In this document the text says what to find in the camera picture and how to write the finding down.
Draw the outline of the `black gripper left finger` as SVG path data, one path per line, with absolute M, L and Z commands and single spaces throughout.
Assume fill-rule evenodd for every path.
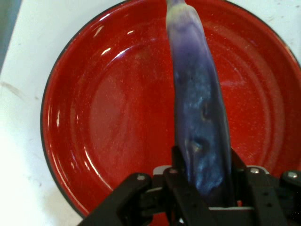
M 169 225 L 182 219 L 186 226 L 215 226 L 216 220 L 185 175 L 178 147 L 172 148 L 172 166 L 163 174 L 133 173 L 107 196 L 79 225 L 148 226 L 154 215 L 165 213 Z

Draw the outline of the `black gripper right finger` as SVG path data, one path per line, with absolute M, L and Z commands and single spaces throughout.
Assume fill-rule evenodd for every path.
M 248 207 L 255 226 L 301 224 L 301 172 L 284 171 L 279 178 L 264 167 L 246 165 L 232 151 L 232 179 L 239 207 Z

